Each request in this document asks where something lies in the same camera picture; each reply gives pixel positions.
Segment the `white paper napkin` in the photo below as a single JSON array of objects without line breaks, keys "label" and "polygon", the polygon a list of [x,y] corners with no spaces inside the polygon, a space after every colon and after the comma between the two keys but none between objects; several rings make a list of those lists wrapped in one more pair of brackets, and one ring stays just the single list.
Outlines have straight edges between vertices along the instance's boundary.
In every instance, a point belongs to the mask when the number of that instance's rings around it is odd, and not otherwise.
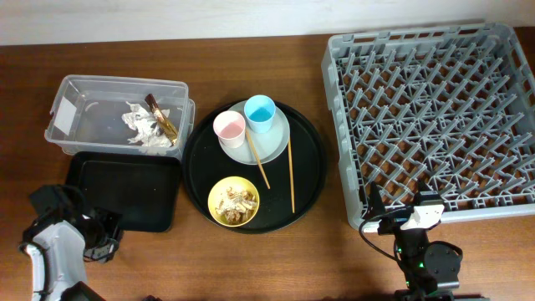
[{"label": "white paper napkin", "polygon": [[139,144],[145,147],[171,147],[172,144],[159,127],[155,116],[139,104],[131,104],[130,113],[124,113],[121,119],[133,131],[136,136],[129,138],[130,144]]}]

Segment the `gold foil wrapper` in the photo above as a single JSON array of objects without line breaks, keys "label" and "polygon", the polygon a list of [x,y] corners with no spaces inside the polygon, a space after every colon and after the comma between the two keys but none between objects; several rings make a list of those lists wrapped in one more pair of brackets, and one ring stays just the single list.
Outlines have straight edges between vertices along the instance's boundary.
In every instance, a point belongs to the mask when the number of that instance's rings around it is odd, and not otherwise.
[{"label": "gold foil wrapper", "polygon": [[163,130],[166,137],[169,139],[172,145],[177,142],[178,129],[171,123],[171,121],[165,116],[163,111],[157,104],[153,94],[148,94],[145,97],[145,102],[148,104],[150,111],[155,116],[155,119],[159,127]]}]

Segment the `yellow bowl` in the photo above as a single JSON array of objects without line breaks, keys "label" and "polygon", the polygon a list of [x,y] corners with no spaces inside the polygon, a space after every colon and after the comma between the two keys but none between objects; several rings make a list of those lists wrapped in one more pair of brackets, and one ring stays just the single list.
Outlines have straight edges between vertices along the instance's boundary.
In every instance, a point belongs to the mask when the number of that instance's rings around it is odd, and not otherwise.
[{"label": "yellow bowl", "polygon": [[260,196],[249,180],[240,176],[229,176],[211,189],[207,206],[211,217],[221,226],[241,227],[257,215]]}]

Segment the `food scraps and rice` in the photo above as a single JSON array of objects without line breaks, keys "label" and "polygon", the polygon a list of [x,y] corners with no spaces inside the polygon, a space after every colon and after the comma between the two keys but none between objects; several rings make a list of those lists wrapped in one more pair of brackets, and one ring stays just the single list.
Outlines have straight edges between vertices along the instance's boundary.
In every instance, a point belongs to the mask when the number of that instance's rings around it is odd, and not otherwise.
[{"label": "food scraps and rice", "polygon": [[227,224],[237,225],[252,218],[258,207],[257,198],[248,190],[235,190],[229,186],[217,202],[216,212]]}]

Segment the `blue plastic cup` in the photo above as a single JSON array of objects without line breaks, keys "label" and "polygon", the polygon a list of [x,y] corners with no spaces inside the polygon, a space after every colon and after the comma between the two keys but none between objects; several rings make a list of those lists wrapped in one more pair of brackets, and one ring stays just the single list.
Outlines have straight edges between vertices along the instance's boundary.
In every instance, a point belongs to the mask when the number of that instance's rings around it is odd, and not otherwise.
[{"label": "blue plastic cup", "polygon": [[259,94],[246,101],[243,112],[249,127],[254,132],[262,134],[271,129],[276,106],[270,97]]}]

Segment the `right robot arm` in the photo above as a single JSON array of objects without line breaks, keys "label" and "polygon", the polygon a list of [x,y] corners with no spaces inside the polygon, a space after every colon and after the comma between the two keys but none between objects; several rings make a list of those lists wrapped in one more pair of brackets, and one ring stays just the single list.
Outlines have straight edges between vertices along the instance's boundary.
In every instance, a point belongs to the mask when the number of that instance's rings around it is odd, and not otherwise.
[{"label": "right robot arm", "polygon": [[380,188],[370,184],[369,212],[363,224],[378,222],[379,235],[394,237],[393,253],[376,250],[396,262],[405,276],[407,289],[397,290],[394,299],[452,300],[452,290],[460,286],[462,250],[448,242],[430,241],[428,232],[441,223],[445,202],[439,192],[424,181],[418,182],[418,192],[409,205],[387,211]]}]

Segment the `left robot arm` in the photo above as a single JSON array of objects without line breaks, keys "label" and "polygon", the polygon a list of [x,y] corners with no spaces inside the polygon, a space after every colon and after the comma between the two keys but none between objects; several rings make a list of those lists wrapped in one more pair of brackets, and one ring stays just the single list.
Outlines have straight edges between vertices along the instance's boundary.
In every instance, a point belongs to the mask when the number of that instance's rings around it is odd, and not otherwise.
[{"label": "left robot arm", "polygon": [[122,215],[94,207],[69,185],[42,186],[29,196],[38,217],[18,249],[33,267],[33,300],[101,300],[88,285],[86,263],[107,263],[119,250]]}]

